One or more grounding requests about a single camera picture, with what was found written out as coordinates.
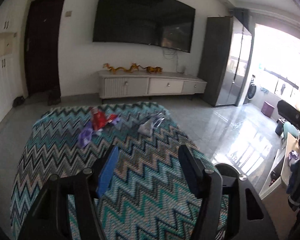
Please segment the purple snack wrapper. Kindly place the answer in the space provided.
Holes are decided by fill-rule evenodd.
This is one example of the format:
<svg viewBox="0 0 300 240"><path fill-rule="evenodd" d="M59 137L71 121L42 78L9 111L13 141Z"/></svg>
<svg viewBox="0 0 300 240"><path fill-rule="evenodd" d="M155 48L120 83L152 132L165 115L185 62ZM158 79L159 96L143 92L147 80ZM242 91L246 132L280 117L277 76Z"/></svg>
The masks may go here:
<svg viewBox="0 0 300 240"><path fill-rule="evenodd" d="M104 129L109 128L110 126L115 126L118 122L120 122L119 117L107 123L103 128L94 130L92 121L88 121L78 135L78 146L80 148L85 148L90 142L92 142L93 135L100 136Z"/></svg>

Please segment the red snack wrapper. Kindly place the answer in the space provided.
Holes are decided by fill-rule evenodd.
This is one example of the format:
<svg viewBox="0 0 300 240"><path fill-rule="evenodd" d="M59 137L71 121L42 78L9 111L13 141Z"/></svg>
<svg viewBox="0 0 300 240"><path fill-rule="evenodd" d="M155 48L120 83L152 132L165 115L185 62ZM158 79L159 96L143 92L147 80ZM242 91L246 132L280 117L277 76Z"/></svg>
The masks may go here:
<svg viewBox="0 0 300 240"><path fill-rule="evenodd" d="M116 114L106 115L104 111L97 107L91 107L91 122L94 131L99 131L106 127L108 124L116 124L119 120L119 116Z"/></svg>

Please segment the white round trash bin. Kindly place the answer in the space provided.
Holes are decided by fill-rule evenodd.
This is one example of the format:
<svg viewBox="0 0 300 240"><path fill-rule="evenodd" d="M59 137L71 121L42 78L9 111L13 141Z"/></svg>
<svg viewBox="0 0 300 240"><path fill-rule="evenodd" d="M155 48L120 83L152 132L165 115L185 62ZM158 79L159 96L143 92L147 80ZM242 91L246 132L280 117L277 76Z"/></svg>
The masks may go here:
<svg viewBox="0 0 300 240"><path fill-rule="evenodd" d="M226 164L226 163L217 163L215 165L215 168L217 168L218 172L222 176L227 176L227 177L238 177L239 172L231 165Z"/></svg>

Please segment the purple square stool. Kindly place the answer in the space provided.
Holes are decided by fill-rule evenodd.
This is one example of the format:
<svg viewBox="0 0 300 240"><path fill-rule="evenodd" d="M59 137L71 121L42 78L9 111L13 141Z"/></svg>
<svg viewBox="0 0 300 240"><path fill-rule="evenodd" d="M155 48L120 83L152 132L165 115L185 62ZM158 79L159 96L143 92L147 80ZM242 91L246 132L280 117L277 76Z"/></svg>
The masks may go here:
<svg viewBox="0 0 300 240"><path fill-rule="evenodd" d="M273 111L274 111L274 109L275 109L275 107L273 106L273 105L271 105L270 103L268 103L268 102L264 102L263 103L263 106L262 106L262 108L261 108L261 112L265 115L265 116L267 116L267 117L271 117L272 116L272 114L273 114Z"/></svg>

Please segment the purple bag on table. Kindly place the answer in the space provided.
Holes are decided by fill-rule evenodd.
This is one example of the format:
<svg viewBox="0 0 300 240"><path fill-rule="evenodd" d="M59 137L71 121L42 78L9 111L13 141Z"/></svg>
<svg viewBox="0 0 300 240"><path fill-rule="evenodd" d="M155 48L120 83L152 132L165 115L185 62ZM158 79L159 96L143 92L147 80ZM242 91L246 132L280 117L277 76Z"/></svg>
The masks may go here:
<svg viewBox="0 0 300 240"><path fill-rule="evenodd" d="M295 163L298 160L299 160L298 152L296 152L295 150L290 151L289 154L288 154L288 161L290 163Z"/></svg>

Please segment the washing machine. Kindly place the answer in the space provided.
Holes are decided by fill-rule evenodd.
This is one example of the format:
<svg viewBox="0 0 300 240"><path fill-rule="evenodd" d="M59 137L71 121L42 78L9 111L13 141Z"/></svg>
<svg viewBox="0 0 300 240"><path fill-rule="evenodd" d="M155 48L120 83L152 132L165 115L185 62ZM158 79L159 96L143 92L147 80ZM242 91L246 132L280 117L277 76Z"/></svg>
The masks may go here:
<svg viewBox="0 0 300 240"><path fill-rule="evenodd" d="M250 84L249 84L249 88L248 88L245 100L243 102L244 104L249 103L256 94L257 87L255 85L255 77L256 77L255 75L252 75L252 78L251 78L251 81L250 81Z"/></svg>

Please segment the beige coffee table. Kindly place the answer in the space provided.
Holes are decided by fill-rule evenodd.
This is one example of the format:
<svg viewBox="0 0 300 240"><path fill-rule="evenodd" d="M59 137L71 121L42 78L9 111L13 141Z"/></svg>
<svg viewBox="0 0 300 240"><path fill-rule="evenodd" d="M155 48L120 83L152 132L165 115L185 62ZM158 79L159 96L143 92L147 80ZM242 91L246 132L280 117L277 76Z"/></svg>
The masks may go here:
<svg viewBox="0 0 300 240"><path fill-rule="evenodd" d="M298 138L287 133L287 138L282 147L277 150L270 172L259 193L262 200L269 197L276 190L283 191L283 194L285 194L291 174L289 166L289 153L291 151L297 152L300 157Z"/></svg>

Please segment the zigzag patterned tablecloth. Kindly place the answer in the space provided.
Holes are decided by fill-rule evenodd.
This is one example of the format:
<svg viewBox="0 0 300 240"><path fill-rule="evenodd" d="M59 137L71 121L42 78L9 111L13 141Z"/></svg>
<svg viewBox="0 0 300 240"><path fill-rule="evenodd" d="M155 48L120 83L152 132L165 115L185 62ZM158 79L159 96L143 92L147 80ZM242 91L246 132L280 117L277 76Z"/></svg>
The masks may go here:
<svg viewBox="0 0 300 240"><path fill-rule="evenodd" d="M186 145L202 162L211 161L155 102L102 105L106 115L120 122L94 135L85 148L78 135L91 120L90 106L57 107L37 120L17 166L10 205L11 230L18 237L31 205L47 178L77 174L93 165L111 146L119 160L109 190L95 202L108 239L189 239L201 201L187 186L178 160ZM151 137L138 128L152 115L165 120Z"/></svg>

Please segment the grey steel refrigerator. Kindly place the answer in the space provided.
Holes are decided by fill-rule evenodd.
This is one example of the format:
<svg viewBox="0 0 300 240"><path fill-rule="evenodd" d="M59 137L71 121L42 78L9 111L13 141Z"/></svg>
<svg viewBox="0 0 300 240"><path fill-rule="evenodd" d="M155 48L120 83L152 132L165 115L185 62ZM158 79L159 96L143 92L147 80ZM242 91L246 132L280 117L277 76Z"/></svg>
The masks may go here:
<svg viewBox="0 0 300 240"><path fill-rule="evenodd" d="M207 82L203 100L235 105L246 74L252 35L234 16L209 17L198 77Z"/></svg>

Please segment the white crumpled plastic wrapper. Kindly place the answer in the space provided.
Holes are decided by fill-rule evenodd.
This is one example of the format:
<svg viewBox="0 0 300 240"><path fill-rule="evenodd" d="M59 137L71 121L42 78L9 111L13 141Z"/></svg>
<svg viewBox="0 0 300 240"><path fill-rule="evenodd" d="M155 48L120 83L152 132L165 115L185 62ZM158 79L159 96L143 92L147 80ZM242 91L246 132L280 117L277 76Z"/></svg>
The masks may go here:
<svg viewBox="0 0 300 240"><path fill-rule="evenodd" d="M157 129L164 120L165 117L162 113L152 115L144 124L139 126L138 133L151 137L153 135L153 131Z"/></svg>

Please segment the golden tiger figurine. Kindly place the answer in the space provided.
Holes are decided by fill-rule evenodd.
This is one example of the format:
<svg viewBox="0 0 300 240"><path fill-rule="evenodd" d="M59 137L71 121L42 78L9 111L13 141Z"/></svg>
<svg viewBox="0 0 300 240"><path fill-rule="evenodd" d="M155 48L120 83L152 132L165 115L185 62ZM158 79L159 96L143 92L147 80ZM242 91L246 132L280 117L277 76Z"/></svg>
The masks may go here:
<svg viewBox="0 0 300 240"><path fill-rule="evenodd" d="M161 67L151 67L148 66L145 68L146 72L150 74L155 74L155 73L162 73L162 68Z"/></svg>

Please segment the white TV cabinet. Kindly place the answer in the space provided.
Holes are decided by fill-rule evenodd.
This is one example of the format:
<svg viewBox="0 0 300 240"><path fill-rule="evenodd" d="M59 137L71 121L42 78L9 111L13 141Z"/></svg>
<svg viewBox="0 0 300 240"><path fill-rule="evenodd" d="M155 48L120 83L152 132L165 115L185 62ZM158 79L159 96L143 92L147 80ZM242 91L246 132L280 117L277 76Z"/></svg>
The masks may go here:
<svg viewBox="0 0 300 240"><path fill-rule="evenodd" d="M207 82L191 75L164 72L150 74L146 71L113 74L108 70L98 72L99 97L104 99L132 98L162 95L203 94Z"/></svg>

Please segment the golden dragon figurine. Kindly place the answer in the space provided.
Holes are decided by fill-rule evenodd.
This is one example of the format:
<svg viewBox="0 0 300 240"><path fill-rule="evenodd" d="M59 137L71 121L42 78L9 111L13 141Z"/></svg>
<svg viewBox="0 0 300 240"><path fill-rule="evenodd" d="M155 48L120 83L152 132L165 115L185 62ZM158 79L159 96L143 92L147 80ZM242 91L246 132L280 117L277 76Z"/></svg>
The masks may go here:
<svg viewBox="0 0 300 240"><path fill-rule="evenodd" d="M125 67L113 67L108 63L105 63L103 65L103 68L106 68L107 70L109 70L112 74L116 74L119 70L122 70L126 73L133 73L134 71L139 71L140 69L145 69L140 65L137 65L136 63L133 63L129 68L125 68Z"/></svg>

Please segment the dark brown entrance door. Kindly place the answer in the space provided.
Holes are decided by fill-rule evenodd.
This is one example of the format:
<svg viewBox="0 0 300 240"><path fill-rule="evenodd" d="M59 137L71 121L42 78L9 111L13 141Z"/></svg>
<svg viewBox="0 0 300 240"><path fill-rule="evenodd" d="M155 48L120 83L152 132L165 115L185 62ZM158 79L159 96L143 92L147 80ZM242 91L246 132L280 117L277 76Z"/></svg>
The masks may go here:
<svg viewBox="0 0 300 240"><path fill-rule="evenodd" d="M24 64L30 96L47 92L61 97L58 38L64 0L34 0L30 4L24 38Z"/></svg>

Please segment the white wall cabinet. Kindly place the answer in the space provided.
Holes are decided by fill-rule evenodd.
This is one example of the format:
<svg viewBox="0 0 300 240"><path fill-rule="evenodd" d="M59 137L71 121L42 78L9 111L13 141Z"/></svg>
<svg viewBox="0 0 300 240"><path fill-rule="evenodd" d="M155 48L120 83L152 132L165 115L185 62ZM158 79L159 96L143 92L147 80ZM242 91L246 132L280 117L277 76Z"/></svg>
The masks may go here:
<svg viewBox="0 0 300 240"><path fill-rule="evenodd" d="M13 5L5 4L0 10L0 123L11 110L13 100L22 94L14 48L17 33L12 26Z"/></svg>

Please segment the wall mounted black television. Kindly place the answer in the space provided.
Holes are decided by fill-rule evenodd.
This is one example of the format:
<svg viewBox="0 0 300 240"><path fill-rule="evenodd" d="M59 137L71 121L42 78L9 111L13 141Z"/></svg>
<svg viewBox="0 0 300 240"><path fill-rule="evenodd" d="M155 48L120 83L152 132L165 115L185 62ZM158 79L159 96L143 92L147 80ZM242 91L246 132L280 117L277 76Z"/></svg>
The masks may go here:
<svg viewBox="0 0 300 240"><path fill-rule="evenodd" d="M191 51L196 10L177 0L98 0L93 42Z"/></svg>

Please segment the wall light switch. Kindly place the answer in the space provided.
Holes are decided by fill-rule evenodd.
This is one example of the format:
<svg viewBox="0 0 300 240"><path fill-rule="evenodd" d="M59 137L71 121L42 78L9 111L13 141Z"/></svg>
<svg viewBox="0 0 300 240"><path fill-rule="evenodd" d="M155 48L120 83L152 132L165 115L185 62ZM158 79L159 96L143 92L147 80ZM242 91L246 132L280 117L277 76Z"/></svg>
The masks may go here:
<svg viewBox="0 0 300 240"><path fill-rule="evenodd" d="M66 11L65 12L65 17L71 17L72 11Z"/></svg>

